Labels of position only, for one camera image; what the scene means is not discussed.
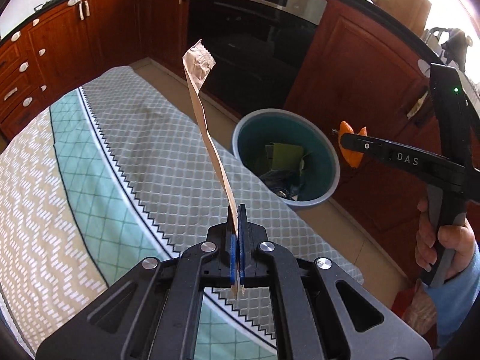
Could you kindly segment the light blue sleeve forearm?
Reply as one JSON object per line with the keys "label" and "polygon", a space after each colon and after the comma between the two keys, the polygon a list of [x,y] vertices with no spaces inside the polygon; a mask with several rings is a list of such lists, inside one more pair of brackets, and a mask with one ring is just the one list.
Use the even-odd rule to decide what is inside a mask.
{"label": "light blue sleeve forearm", "polygon": [[465,321],[479,294],[479,247],[460,274],[437,289],[423,284],[437,311],[438,345],[443,348]]}

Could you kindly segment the person's right hand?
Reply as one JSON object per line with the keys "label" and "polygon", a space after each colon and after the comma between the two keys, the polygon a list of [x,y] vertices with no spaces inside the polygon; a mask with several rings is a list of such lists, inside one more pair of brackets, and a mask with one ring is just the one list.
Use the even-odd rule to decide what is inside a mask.
{"label": "person's right hand", "polygon": [[470,264],[477,248],[476,238],[468,219],[465,219],[460,226],[448,225],[435,231],[429,219],[426,197],[419,201],[417,209],[421,212],[419,228],[416,233],[415,259],[417,265],[426,272],[431,271],[431,267],[438,258],[434,244],[439,241],[446,250],[455,251],[446,279],[449,280],[460,274]]}

